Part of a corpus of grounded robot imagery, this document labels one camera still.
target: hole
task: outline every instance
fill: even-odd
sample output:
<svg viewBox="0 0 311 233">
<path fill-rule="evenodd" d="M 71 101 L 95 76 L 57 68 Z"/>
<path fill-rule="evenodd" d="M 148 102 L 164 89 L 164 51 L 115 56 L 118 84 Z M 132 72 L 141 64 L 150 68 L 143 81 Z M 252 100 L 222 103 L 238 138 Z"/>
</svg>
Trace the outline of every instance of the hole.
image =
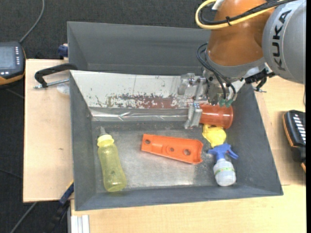
<svg viewBox="0 0 311 233">
<path fill-rule="evenodd" d="M 189 150 L 184 150 L 184 155 L 190 155 L 191 152 Z"/>
</svg>

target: gray carpet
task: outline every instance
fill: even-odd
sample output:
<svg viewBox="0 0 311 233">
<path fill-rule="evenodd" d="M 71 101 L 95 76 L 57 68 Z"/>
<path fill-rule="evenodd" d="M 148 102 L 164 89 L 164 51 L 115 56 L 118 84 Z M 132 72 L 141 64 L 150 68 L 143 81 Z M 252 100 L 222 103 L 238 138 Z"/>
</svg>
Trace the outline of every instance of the gray carpet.
<svg viewBox="0 0 311 233">
<path fill-rule="evenodd" d="M 194 14 L 204 0 L 45 1 L 42 20 L 22 44 L 27 58 L 60 58 L 57 49 L 67 42 L 67 21 L 197 28 Z M 0 42 L 20 40 L 40 9 L 41 0 L 0 0 Z M 22 202 L 23 93 L 23 81 L 0 90 L 0 233 L 10 232 L 31 206 Z M 38 203 L 16 232 L 43 232 L 57 206 L 57 202 Z M 64 233 L 66 228 L 64 220 L 55 232 Z"/>
</svg>

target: orange cup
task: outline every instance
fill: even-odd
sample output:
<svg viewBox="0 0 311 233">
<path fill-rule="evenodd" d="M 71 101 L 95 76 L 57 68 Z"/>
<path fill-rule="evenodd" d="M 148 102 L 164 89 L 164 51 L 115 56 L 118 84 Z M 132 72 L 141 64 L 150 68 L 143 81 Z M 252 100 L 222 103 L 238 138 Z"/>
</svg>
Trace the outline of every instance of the orange cup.
<svg viewBox="0 0 311 233">
<path fill-rule="evenodd" d="M 200 104 L 203 110 L 200 123 L 228 129 L 233 121 L 232 106 L 226 107 L 211 104 Z"/>
</svg>

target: wooden board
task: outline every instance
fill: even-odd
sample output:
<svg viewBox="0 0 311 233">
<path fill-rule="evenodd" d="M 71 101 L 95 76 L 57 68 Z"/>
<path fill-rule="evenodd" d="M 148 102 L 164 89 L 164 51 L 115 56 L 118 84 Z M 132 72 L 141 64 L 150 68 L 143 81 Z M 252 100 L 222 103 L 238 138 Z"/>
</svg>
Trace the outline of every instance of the wooden board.
<svg viewBox="0 0 311 233">
<path fill-rule="evenodd" d="M 73 180 L 69 96 L 56 86 L 34 89 L 38 70 L 61 60 L 27 60 L 25 73 L 25 132 L 23 201 L 58 200 Z M 49 75 L 47 82 L 68 72 Z"/>
<path fill-rule="evenodd" d="M 289 185 L 283 189 L 284 195 L 277 197 L 71 213 L 88 214 L 91 233 L 307 232 L 305 187 Z"/>
<path fill-rule="evenodd" d="M 56 86 L 33 89 L 36 71 L 61 63 L 26 63 L 24 202 L 58 200 L 72 181 L 69 97 Z M 47 81 L 67 76 L 53 74 Z M 263 89 L 268 92 L 256 93 L 259 111 L 254 113 L 261 113 L 283 196 L 79 212 L 71 200 L 71 214 L 89 214 L 92 233 L 306 232 L 306 178 L 300 164 L 291 159 L 281 124 L 284 112 L 305 111 L 304 86 L 274 77 Z"/>
</svg>

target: yellow cable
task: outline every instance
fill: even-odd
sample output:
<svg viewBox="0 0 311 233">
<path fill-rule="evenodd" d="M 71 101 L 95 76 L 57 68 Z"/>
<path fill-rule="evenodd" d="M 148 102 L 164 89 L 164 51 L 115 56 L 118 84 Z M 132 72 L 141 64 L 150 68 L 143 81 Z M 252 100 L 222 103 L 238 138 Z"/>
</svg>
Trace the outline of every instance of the yellow cable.
<svg viewBox="0 0 311 233">
<path fill-rule="evenodd" d="M 195 22 L 196 24 L 202 28 L 202 29 L 208 29 L 208 30 L 212 30 L 212 29 L 220 29 L 220 28 L 225 28 L 225 27 L 228 27 L 229 24 L 226 22 L 226 23 L 220 23 L 220 24 L 215 24 L 215 25 L 205 25 L 203 23 L 200 22 L 199 20 L 199 12 L 205 7 L 205 6 L 208 6 L 210 5 L 211 3 L 215 2 L 216 0 L 206 0 L 205 2 L 203 2 L 199 8 L 197 9 L 196 13 L 195 13 Z M 269 8 L 269 9 L 265 9 L 265 10 L 262 10 L 262 11 L 258 11 L 254 14 L 251 14 L 251 15 L 248 15 L 248 16 L 245 16 L 245 17 L 242 17 L 242 18 L 239 18 L 239 19 L 236 19 L 234 21 L 231 21 L 230 24 L 231 25 L 235 25 L 235 24 L 238 24 L 240 22 L 243 22 L 245 20 L 248 20 L 250 18 L 253 18 L 253 17 L 256 17 L 262 13 L 265 13 L 266 11 L 272 9 L 272 8 Z"/>
</svg>

